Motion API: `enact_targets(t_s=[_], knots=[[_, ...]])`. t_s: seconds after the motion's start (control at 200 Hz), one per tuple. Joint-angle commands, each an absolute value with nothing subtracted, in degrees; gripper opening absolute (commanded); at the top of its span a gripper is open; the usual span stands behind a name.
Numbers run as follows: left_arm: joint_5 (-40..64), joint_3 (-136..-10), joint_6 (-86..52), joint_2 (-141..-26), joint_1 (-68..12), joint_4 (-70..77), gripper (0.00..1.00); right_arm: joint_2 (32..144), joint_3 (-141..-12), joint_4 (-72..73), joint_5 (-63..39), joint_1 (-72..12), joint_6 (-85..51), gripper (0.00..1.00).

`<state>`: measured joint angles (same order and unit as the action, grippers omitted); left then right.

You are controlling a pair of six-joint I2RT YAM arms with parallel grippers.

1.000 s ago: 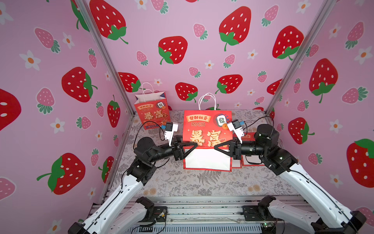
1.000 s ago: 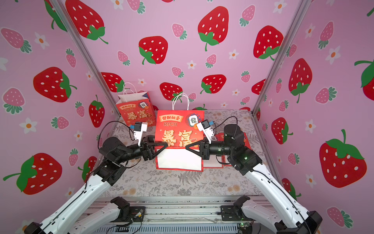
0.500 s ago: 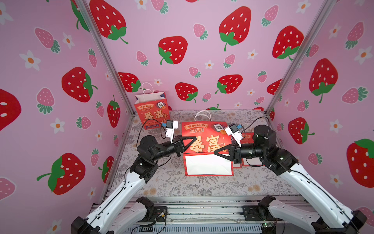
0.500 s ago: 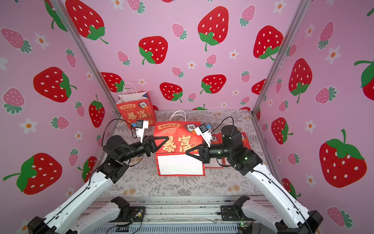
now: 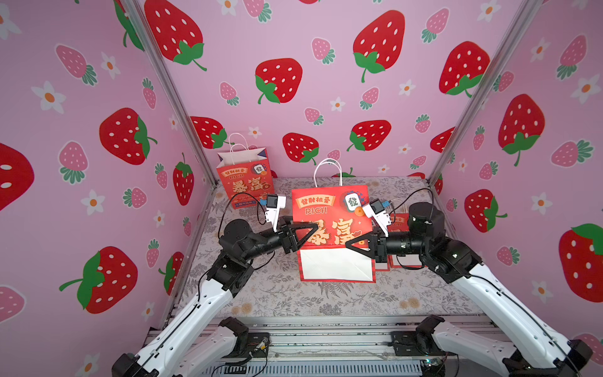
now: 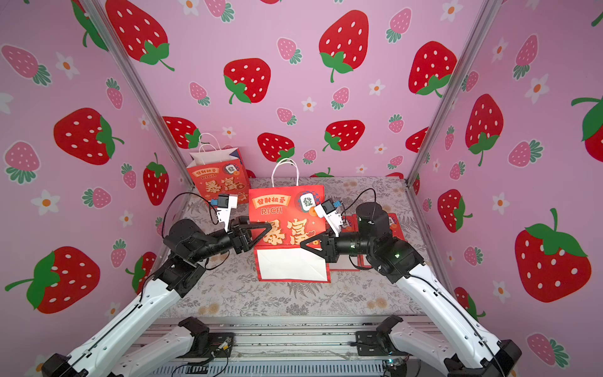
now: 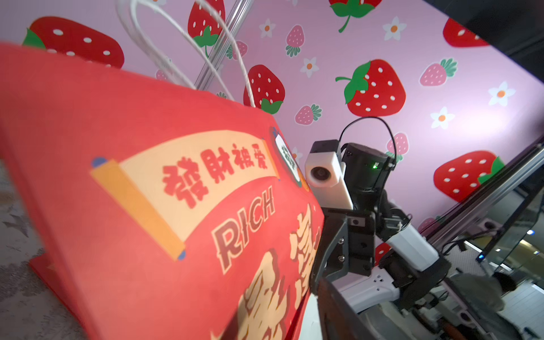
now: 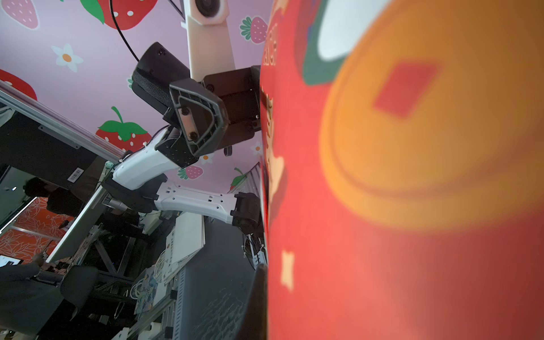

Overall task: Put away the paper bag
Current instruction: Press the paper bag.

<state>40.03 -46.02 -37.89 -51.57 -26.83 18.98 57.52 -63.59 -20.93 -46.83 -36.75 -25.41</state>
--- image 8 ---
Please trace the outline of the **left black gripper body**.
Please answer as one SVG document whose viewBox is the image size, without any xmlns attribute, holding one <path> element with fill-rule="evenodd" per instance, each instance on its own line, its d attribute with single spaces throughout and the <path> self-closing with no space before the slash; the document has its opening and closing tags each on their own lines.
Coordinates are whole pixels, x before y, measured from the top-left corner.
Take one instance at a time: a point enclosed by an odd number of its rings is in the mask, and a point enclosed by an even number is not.
<svg viewBox="0 0 544 340">
<path fill-rule="evenodd" d="M 229 120 L 220 149 L 251 140 L 261 130 L 260 71 L 254 65 L 204 77 L 203 85 L 223 101 Z"/>
</svg>

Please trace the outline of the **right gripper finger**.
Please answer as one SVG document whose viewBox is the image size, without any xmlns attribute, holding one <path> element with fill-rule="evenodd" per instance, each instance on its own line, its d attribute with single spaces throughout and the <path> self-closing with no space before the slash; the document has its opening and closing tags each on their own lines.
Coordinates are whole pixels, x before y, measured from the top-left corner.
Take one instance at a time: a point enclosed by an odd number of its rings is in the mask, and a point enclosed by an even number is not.
<svg viewBox="0 0 544 340">
<path fill-rule="evenodd" d="M 256 267 L 244 318 L 235 339 L 267 339 L 268 331 L 268 266 Z"/>
</svg>

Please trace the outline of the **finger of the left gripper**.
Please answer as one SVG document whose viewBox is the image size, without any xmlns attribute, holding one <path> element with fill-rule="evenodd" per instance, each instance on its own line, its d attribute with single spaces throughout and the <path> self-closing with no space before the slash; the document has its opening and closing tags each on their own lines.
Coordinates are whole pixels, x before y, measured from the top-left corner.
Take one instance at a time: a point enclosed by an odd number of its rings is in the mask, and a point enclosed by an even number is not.
<svg viewBox="0 0 544 340">
<path fill-rule="evenodd" d="M 191 154 L 219 149 L 230 123 L 223 100 L 191 78 L 170 83 L 169 93 Z"/>
</svg>

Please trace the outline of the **red paper bag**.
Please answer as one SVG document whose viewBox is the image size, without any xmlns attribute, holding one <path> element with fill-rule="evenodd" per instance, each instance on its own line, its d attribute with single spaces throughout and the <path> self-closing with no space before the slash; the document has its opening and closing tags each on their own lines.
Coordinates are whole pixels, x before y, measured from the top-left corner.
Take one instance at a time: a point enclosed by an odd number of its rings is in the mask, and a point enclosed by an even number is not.
<svg viewBox="0 0 544 340">
<path fill-rule="evenodd" d="M 543 338 L 542 1 L 275 1 L 270 339 Z"/>
</svg>

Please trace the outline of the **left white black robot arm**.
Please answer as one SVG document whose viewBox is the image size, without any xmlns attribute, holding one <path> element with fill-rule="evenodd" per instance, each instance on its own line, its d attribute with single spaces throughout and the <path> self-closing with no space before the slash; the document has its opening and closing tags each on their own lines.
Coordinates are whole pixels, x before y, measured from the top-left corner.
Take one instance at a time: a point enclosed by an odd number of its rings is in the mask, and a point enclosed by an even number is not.
<svg viewBox="0 0 544 340">
<path fill-rule="evenodd" d="M 168 179 L 206 155 L 251 140 L 261 129 L 257 65 L 191 78 L 164 46 L 152 44 L 134 72 L 135 93 L 160 112 L 166 127 L 141 150 L 126 154 L 103 187 L 128 208 L 181 211 L 223 221 L 246 235 L 263 230 L 259 197 L 184 188 Z"/>
</svg>

